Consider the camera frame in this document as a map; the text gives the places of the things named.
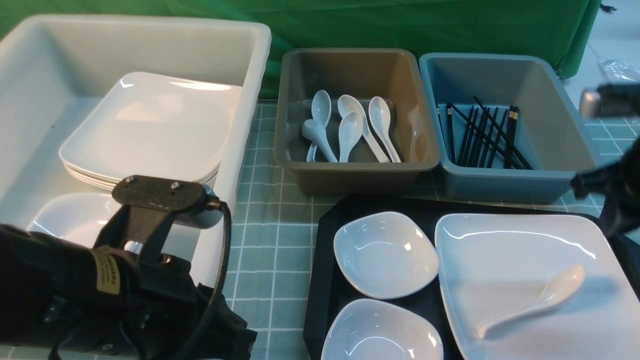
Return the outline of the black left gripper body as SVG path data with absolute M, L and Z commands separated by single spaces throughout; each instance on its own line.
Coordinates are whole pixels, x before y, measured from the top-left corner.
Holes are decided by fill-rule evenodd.
M 221 286 L 195 285 L 189 264 L 160 255 L 71 247 L 57 260 L 52 360 L 87 353 L 135 360 L 249 360 L 256 331 L 233 313 Z

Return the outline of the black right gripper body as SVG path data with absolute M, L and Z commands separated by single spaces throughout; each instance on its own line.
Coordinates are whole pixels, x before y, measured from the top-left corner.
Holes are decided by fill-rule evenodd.
M 581 171 L 570 181 L 576 199 L 590 194 L 604 196 L 597 221 L 603 235 L 610 239 L 638 230 L 640 226 L 640 150 L 631 147 L 619 160 L 598 168 Z

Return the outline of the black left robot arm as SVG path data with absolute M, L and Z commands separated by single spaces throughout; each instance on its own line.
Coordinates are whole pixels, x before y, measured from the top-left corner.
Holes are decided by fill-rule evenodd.
M 1 344 L 137 360 L 249 360 L 258 333 L 186 260 L 1 226 Z

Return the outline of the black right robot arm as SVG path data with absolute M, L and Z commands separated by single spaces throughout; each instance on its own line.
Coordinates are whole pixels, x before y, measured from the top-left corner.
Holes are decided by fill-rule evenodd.
M 590 119 L 638 116 L 640 85 L 606 83 L 582 92 L 579 114 Z M 636 139 L 619 160 L 576 173 L 570 182 L 576 199 L 589 194 L 605 198 L 598 227 L 610 239 L 640 225 L 640 141 Z

